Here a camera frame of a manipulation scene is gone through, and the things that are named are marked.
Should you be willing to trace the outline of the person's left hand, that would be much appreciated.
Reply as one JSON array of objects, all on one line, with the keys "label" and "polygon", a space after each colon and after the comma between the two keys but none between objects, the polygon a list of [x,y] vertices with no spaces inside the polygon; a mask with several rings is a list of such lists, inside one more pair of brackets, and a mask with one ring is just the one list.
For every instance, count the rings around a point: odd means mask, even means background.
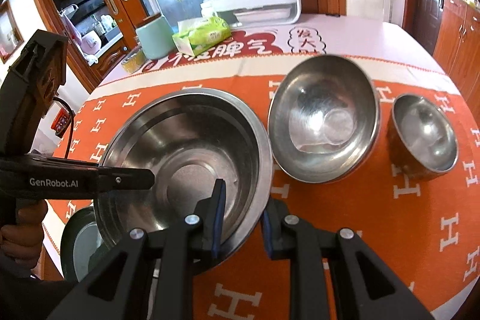
[{"label": "person's left hand", "polygon": [[33,269],[41,255],[44,232],[42,221],[47,215],[45,200],[19,209],[17,224],[1,228],[1,251],[17,265]]}]

